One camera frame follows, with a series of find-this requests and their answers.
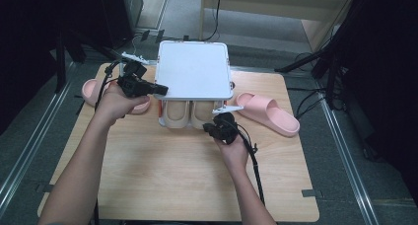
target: person's right hand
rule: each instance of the person's right hand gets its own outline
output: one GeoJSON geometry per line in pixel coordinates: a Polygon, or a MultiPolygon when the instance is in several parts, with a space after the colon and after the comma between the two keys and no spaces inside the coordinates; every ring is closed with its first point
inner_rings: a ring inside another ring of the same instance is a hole
{"type": "Polygon", "coordinates": [[[214,140],[221,150],[222,158],[230,174],[245,172],[248,151],[244,146],[243,139],[237,135],[237,138],[231,144],[226,144],[219,139],[214,140]]]}

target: white tray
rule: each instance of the white tray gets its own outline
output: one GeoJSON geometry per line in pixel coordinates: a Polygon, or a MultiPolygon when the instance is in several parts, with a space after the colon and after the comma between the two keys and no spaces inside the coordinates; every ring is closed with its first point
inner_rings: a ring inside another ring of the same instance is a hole
{"type": "Polygon", "coordinates": [[[155,83],[169,87],[159,100],[229,100],[234,92],[227,46],[219,42],[160,43],[155,83]]]}

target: forearm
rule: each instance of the forearm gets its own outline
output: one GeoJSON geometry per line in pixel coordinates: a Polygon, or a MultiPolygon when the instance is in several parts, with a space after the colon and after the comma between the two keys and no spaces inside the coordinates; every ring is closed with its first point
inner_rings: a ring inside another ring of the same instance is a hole
{"type": "Polygon", "coordinates": [[[93,117],[80,144],[56,182],[39,224],[87,224],[98,196],[110,126],[93,117]]]}
{"type": "Polygon", "coordinates": [[[261,202],[245,170],[231,172],[244,225],[276,224],[261,202]]]}

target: wooden table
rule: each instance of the wooden table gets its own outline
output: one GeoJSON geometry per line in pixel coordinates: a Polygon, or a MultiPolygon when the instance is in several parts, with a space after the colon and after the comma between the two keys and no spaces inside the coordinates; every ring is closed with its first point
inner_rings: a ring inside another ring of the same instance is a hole
{"type": "MultiPolygon", "coordinates": [[[[104,77],[106,66],[101,66],[99,78],[104,77]]],[[[144,79],[154,81],[155,67],[147,68],[144,79]]],[[[242,92],[269,96],[292,112],[281,75],[242,71],[232,71],[232,75],[234,97],[242,92]]],[[[192,127],[161,127],[158,101],[151,99],[145,113],[127,115],[110,130],[99,191],[101,219],[240,221],[234,185],[213,139],[192,127]]],[[[52,185],[76,150],[93,113],[93,107],[83,106],[50,181],[52,185]]],[[[237,112],[234,116],[259,148],[256,158],[266,206],[273,218],[316,221],[319,212],[315,197],[302,194],[302,190],[313,187],[299,135],[286,138],[237,112]]],[[[256,188],[251,160],[247,172],[256,188]]]]}

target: pink slide sandal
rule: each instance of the pink slide sandal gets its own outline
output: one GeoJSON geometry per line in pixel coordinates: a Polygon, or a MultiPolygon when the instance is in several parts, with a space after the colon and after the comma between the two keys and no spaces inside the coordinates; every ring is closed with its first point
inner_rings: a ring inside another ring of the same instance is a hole
{"type": "Polygon", "coordinates": [[[239,113],[284,136],[292,137],[299,132],[299,122],[291,114],[280,109],[273,99],[242,93],[236,97],[236,102],[244,107],[239,113]]]}
{"type": "MultiPolygon", "coordinates": [[[[102,82],[103,82],[103,79],[91,79],[91,80],[86,81],[86,83],[84,83],[82,91],[81,91],[81,95],[83,96],[84,101],[86,101],[88,105],[93,106],[93,107],[95,106],[99,98],[99,92],[101,91],[102,82]]],[[[107,89],[107,87],[108,87],[108,84],[104,86],[104,92],[107,89]]],[[[151,101],[148,101],[145,104],[136,106],[132,110],[131,114],[143,113],[150,106],[150,102],[151,101]]]]}

